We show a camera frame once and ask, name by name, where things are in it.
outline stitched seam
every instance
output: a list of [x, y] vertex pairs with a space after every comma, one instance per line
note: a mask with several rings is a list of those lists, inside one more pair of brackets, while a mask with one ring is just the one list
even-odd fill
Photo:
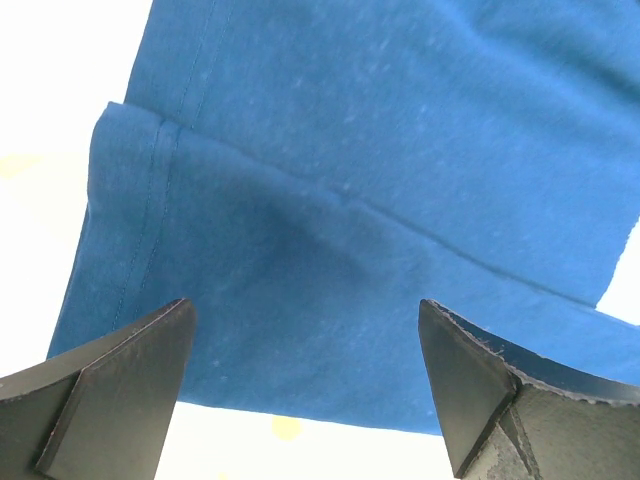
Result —
[[140, 254], [140, 249], [142, 246], [142, 239], [144, 238], [144, 233], [147, 229], [147, 224], [149, 222], [149, 206], [151, 205], [151, 191], [152, 191], [152, 183], [153, 183], [153, 170], [156, 163], [156, 150], [158, 146], [158, 139], [160, 137], [160, 131], [162, 130], [162, 126], [164, 125], [165, 120], [161, 120], [160, 125], [158, 126], [155, 134], [155, 138], [153, 140], [153, 150], [151, 152], [151, 162], [149, 165], [149, 181], [147, 182], [147, 198], [144, 204], [144, 212], [142, 214], [142, 228], [140, 229], [140, 235], [138, 236], [138, 242], [136, 243], [136, 248], [133, 252], [133, 257], [131, 258], [131, 264], [129, 265], [129, 272], [125, 277], [124, 285], [122, 287], [122, 292], [120, 294], [120, 301], [118, 302], [118, 307], [116, 309], [116, 314], [113, 317], [113, 322], [111, 323], [111, 331], [115, 331], [118, 320], [120, 319], [120, 314], [122, 313], [122, 308], [124, 306], [124, 298], [127, 293], [127, 288], [129, 287], [129, 281], [131, 280], [131, 275], [133, 275], [133, 269], [136, 264], [136, 260], [138, 259], [138, 255]]
[[182, 108], [184, 107], [184, 101], [187, 98], [187, 93], [189, 92], [189, 87], [191, 86], [191, 82], [193, 80], [193, 74], [196, 70], [196, 64], [200, 59], [200, 54], [202, 53], [202, 45], [204, 44], [204, 38], [209, 31], [209, 24], [211, 23], [211, 18], [213, 17], [213, 11], [217, 5], [217, 0], [211, 2], [211, 7], [209, 7], [209, 13], [207, 14], [207, 20], [204, 23], [204, 29], [202, 30], [202, 35], [200, 35], [200, 40], [198, 42], [198, 48], [196, 50], [196, 54], [193, 58], [193, 63], [191, 64], [191, 70], [189, 71], [189, 78], [187, 79], [187, 85], [184, 87], [184, 92], [182, 93], [182, 100], [180, 100], [180, 106], [178, 107], [178, 116], [182, 114]]
[[138, 305], [134, 311], [133, 318], [137, 318], [140, 312], [140, 295], [144, 291], [144, 287], [147, 283], [147, 279], [149, 278], [149, 273], [151, 271], [151, 266], [153, 265], [153, 260], [156, 256], [156, 251], [158, 250], [158, 246], [160, 244], [160, 237], [162, 236], [162, 230], [164, 229], [165, 219], [167, 218], [167, 213], [169, 211], [169, 202], [167, 199], [169, 198], [169, 190], [171, 188], [171, 178], [173, 176], [173, 161], [175, 158], [176, 151], [178, 150], [178, 145], [180, 143], [180, 135], [182, 133], [182, 128], [178, 129], [176, 133], [176, 140], [173, 144], [173, 149], [171, 150], [171, 155], [169, 157], [169, 173], [167, 174], [167, 183], [164, 189], [164, 209], [162, 211], [162, 218], [160, 219], [160, 226], [158, 228], [158, 233], [156, 235], [156, 239], [153, 242], [153, 248], [151, 250], [151, 254], [149, 255], [149, 261], [147, 262], [147, 268], [144, 271], [144, 276], [142, 277], [142, 283], [140, 284], [140, 288], [138, 289]]
[[333, 195], [336, 195], [337, 197], [343, 198], [346, 201], [350, 201], [350, 202], [354, 202], [354, 203], [360, 203], [363, 207], [365, 207], [366, 209], [372, 211], [373, 213], [386, 218], [394, 223], [397, 223], [398, 225], [400, 225], [401, 227], [404, 227], [406, 230], [409, 230], [410, 232], [412, 232], [415, 235], [418, 235], [420, 237], [424, 237], [427, 238], [429, 240], [431, 240], [434, 243], [437, 243], [438, 245], [440, 245], [442, 248], [448, 250], [449, 252], [451, 252], [452, 254], [462, 258], [463, 260], [466, 260], [470, 263], [473, 263], [474, 265], [482, 268], [483, 270], [489, 271], [491, 273], [493, 273], [494, 275], [498, 276], [498, 277], [502, 277], [508, 280], [512, 280], [515, 281], [517, 283], [520, 283], [522, 285], [525, 285], [529, 288], [535, 289], [535, 290], [539, 290], [542, 292], [545, 292], [549, 295], [553, 295], [555, 297], [561, 298], [562, 300], [574, 303], [576, 305], [582, 306], [582, 307], [587, 307], [591, 310], [593, 310], [595, 308], [595, 305], [592, 305], [584, 300], [581, 300], [579, 298], [575, 298], [571, 295], [568, 295], [566, 293], [562, 293], [562, 292], [558, 292], [552, 288], [549, 288], [545, 285], [539, 284], [533, 280], [529, 280], [526, 278], [522, 278], [519, 277], [518, 275], [514, 275], [511, 272], [508, 272], [506, 270], [501, 269], [500, 267], [496, 267], [494, 265], [485, 263], [481, 260], [478, 260], [477, 258], [473, 257], [471, 254], [466, 253], [464, 250], [456, 247], [455, 245], [449, 243], [447, 240], [445, 240], [444, 238], [440, 237], [439, 235], [437, 235], [434, 232], [431, 232], [430, 230], [427, 230], [426, 228], [416, 225], [412, 222], [410, 222], [409, 220], [406, 220], [400, 216], [398, 216], [397, 214], [393, 213], [393, 212], [389, 212], [377, 205], [371, 204], [369, 203], [367, 200], [363, 200], [360, 197], [357, 196], [353, 196], [353, 195], [347, 195], [345, 194], [343, 191], [338, 190], [338, 189], [333, 189], [333, 188], [327, 188], [327, 187], [319, 187], [318, 185], [316, 185], [315, 183], [309, 181], [307, 178], [302, 177], [302, 176], [298, 176], [294, 173], [288, 172], [284, 169], [282, 169], [279, 166], [276, 165], [271, 165], [268, 163], [264, 163], [261, 162], [260, 160], [258, 160], [258, 158], [256, 156], [254, 156], [253, 154], [244, 151], [242, 148], [227, 142], [227, 141], [223, 141], [223, 140], [219, 140], [217, 138], [214, 138], [213, 136], [207, 135], [205, 138], [208, 138], [224, 147], [227, 147], [231, 150], [234, 150], [235, 152], [241, 154], [242, 156], [244, 156], [246, 159], [257, 163], [258, 165], [260, 165], [263, 168], [266, 169], [271, 169], [274, 170], [276, 172], [278, 172], [281, 175], [287, 176], [289, 178], [293, 178], [299, 182], [302, 182], [306, 185], [310, 185], [314, 188], [322, 188], [324, 191], [326, 192], [330, 192]]
[[218, 56], [220, 55], [220, 50], [222, 50], [222, 44], [224, 43], [224, 37], [227, 33], [227, 28], [229, 27], [229, 23], [231, 21], [231, 16], [233, 15], [233, 11], [236, 7], [236, 1], [237, 0], [233, 0], [233, 3], [231, 4], [231, 8], [229, 9], [229, 15], [227, 16], [227, 20], [224, 24], [224, 27], [222, 28], [222, 33], [220, 34], [220, 37], [218, 39], [218, 45], [216, 46], [216, 51], [213, 54], [213, 58], [211, 59], [211, 67], [209, 68], [209, 71], [207, 72], [207, 76], [205, 77], [205, 82], [204, 82], [204, 88], [202, 89], [202, 98], [200, 98], [200, 103], [198, 103], [198, 108], [196, 110], [196, 114], [195, 117], [193, 119], [193, 121], [191, 122], [191, 129], [193, 130], [193, 128], [195, 127], [195, 124], [197, 123], [198, 119], [200, 118], [200, 111], [202, 110], [202, 105], [204, 104], [204, 100], [207, 97], [207, 87], [209, 85], [209, 78], [211, 77], [211, 74], [213, 73], [213, 69], [216, 66], [216, 63], [218, 61]]

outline blue fabric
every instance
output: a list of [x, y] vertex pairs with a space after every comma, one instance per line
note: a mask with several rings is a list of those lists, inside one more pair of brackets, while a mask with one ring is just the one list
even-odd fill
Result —
[[178, 297], [181, 399], [438, 432], [435, 298], [640, 384], [594, 311], [640, 214], [634, 1], [155, 0], [50, 355]]

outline yellow spot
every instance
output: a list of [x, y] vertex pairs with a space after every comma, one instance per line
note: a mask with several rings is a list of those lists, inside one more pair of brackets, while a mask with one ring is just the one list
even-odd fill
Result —
[[300, 435], [302, 424], [297, 418], [274, 415], [271, 430], [279, 439], [290, 442]]
[[11, 178], [32, 167], [44, 157], [42, 155], [14, 154], [0, 158], [0, 177]]

